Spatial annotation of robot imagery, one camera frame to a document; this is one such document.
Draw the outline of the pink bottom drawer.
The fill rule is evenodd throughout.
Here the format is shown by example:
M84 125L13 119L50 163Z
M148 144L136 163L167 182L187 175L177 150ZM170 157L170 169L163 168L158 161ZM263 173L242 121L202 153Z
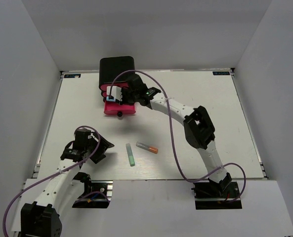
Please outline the pink bottom drawer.
M135 105L120 105L116 102L104 100L104 114L108 116L122 117L124 115L133 115L136 113Z

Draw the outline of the blue highlighter pen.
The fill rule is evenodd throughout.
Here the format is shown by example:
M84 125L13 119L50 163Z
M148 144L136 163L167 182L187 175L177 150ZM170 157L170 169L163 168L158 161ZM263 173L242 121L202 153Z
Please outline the blue highlighter pen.
M111 97L111 96L107 96L106 100L109 101L109 102L116 102L116 98Z

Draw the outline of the green highlighter pen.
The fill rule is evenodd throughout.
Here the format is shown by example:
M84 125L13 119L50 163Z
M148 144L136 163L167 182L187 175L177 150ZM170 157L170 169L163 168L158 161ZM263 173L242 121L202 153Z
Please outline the green highlighter pen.
M126 151L127 151L127 156L128 156L128 161L131 167L135 166L135 160L132 152L132 148L130 143L126 144Z

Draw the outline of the pink top drawer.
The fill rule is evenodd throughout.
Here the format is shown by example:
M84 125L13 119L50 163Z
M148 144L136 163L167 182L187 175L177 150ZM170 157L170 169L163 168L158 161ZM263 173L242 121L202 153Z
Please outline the pink top drawer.
M100 88L101 91L107 91L107 87L108 86L111 86L111 85L112 85L111 83L109 83L109 84L103 84L99 88ZM119 82L119 83L114 83L113 86L118 86L120 88L122 88L122 87L128 87L128 83L127 82Z

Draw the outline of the orange capped clear highlighter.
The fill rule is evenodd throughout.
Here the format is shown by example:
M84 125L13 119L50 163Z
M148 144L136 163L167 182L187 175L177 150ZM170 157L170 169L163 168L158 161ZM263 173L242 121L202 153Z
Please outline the orange capped clear highlighter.
M136 142L136 147L141 148L143 150L149 151L151 153L157 154L158 153L158 148L147 145L145 143L142 142Z

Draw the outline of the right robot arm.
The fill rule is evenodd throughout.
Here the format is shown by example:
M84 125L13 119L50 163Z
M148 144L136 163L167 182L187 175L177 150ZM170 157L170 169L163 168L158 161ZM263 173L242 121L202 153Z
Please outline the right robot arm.
M215 127L205 107L189 107L169 99L163 89L148 88L133 70L126 71L128 87L122 89L124 104L139 103L141 106L168 115L179 122L188 144L195 148L208 171L212 193L222 197L229 191L232 178L224 168L215 145Z

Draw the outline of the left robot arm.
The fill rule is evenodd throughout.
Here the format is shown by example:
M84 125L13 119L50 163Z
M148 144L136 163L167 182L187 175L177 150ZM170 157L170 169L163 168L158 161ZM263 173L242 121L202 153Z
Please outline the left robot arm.
M91 201L108 206L107 189L96 187L89 174L81 171L87 160L98 164L114 147L96 131L80 127L74 132L60 157L57 176L51 177L40 195L25 203L20 212L22 237L59 237L62 234L62 216L75 207L88 207Z

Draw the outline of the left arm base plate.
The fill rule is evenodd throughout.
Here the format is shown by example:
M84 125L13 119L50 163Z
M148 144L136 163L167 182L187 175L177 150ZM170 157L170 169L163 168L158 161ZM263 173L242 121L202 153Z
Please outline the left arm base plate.
M93 194L75 202L72 208L106 209L112 198L113 181L92 181Z

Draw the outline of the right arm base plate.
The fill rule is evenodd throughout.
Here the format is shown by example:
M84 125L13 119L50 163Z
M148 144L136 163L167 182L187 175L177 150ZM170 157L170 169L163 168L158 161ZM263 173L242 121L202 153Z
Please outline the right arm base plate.
M214 191L209 182L195 183L191 190L196 210L242 209L241 199L234 200L240 193L237 182L231 182L222 194Z

